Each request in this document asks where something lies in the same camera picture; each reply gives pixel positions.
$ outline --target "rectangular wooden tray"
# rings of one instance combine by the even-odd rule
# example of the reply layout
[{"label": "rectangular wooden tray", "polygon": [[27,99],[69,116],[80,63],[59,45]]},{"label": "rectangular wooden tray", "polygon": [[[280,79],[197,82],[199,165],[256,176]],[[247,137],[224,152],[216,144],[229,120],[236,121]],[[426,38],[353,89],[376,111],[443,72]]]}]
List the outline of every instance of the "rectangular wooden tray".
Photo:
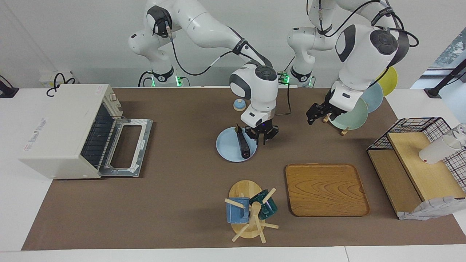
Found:
[{"label": "rectangular wooden tray", "polygon": [[364,216],[370,211],[357,169],[349,164],[293,164],[286,168],[296,216]]}]

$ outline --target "light blue plate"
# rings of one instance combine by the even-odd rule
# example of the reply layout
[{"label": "light blue plate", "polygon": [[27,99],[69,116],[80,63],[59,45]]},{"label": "light blue plate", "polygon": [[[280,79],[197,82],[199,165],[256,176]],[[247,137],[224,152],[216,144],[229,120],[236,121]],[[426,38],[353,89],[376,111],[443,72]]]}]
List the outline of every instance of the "light blue plate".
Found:
[{"label": "light blue plate", "polygon": [[366,102],[369,113],[372,113],[382,104],[384,100],[384,91],[380,84],[376,83],[366,89],[361,98]]},{"label": "light blue plate", "polygon": [[[247,136],[244,132],[244,128],[241,127],[241,129],[243,130],[244,138],[246,139],[247,144],[249,145],[249,150],[251,151],[251,156],[248,158],[250,159],[254,153],[256,153],[256,141]],[[220,156],[231,162],[243,162],[248,160],[241,156],[240,144],[238,143],[238,137],[236,136],[234,127],[227,128],[219,134],[217,137],[217,151]]]}]

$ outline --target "yellow plate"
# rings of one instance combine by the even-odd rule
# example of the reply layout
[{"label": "yellow plate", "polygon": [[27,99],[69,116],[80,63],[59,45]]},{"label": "yellow plate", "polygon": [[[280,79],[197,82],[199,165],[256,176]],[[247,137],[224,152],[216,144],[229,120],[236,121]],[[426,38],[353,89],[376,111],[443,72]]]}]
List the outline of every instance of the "yellow plate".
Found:
[{"label": "yellow plate", "polygon": [[395,68],[390,67],[387,73],[379,80],[378,83],[384,91],[384,97],[390,94],[398,84],[398,74]]}]

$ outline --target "black knife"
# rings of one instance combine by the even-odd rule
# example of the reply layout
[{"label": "black knife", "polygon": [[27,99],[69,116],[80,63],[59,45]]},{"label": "black knife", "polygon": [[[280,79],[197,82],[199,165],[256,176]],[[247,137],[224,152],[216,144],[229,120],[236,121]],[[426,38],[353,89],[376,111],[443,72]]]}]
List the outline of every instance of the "black knife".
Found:
[{"label": "black knife", "polygon": [[241,156],[244,159],[248,159],[251,156],[251,151],[249,150],[249,145],[244,138],[243,130],[238,126],[238,124],[236,124],[234,130],[236,132],[236,136],[238,137],[238,143],[240,144]]}]

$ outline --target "white wall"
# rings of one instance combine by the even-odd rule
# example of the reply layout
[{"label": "white wall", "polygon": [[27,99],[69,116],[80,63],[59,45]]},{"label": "white wall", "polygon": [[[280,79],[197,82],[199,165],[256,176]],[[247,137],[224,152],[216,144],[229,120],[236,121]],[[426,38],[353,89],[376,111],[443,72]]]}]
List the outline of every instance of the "white wall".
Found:
[{"label": "white wall", "polygon": [[[286,41],[288,31],[296,26],[310,26],[304,0],[199,1],[219,21],[242,34],[277,70],[283,70],[293,56]],[[127,45],[128,36],[142,28],[145,0],[0,0],[3,9],[2,3],[11,9],[53,66],[62,71],[72,70],[82,83],[135,86],[140,73],[150,69],[145,58],[133,54]],[[466,1],[391,0],[390,3],[405,27],[421,40],[421,45],[410,50],[396,66],[398,87],[409,88],[464,28]],[[348,14],[338,10],[334,25],[340,25]],[[351,21],[366,23],[360,17]],[[21,42],[24,32],[18,36],[4,16],[0,17],[0,25],[0,72],[6,72],[20,87],[39,86],[37,71],[49,66]],[[225,51],[198,48],[183,33],[178,34],[175,44],[183,66],[192,72],[203,70]],[[172,54],[170,46],[163,49]],[[315,56],[317,86],[330,86],[341,63],[334,51],[315,52]],[[241,63],[241,59],[229,55],[207,74],[190,77],[191,83],[226,85],[228,75]],[[32,72],[27,80],[24,70]]]}]

